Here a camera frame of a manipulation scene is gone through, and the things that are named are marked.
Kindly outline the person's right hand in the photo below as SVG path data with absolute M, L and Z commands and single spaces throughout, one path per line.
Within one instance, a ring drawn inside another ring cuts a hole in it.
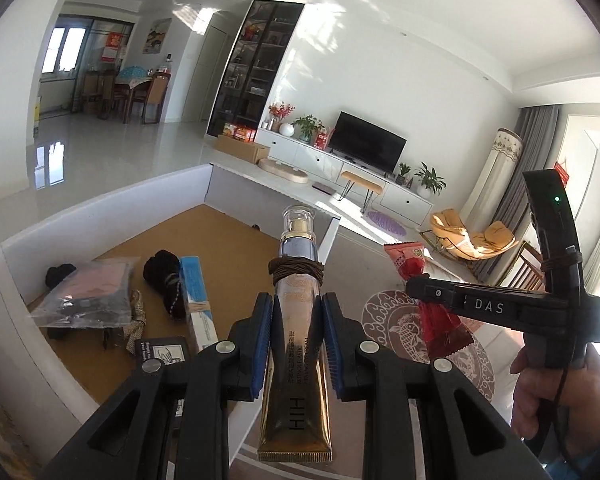
M 600 446 L 600 355 L 590 344 L 584 367 L 568 372 L 533 368 L 522 348 L 510 372 L 518 377 L 514 390 L 512 426 L 518 437 L 531 439 L 539 430 L 536 412 L 542 400 L 558 399 L 568 408 L 565 440 L 569 453 L 585 456 Z

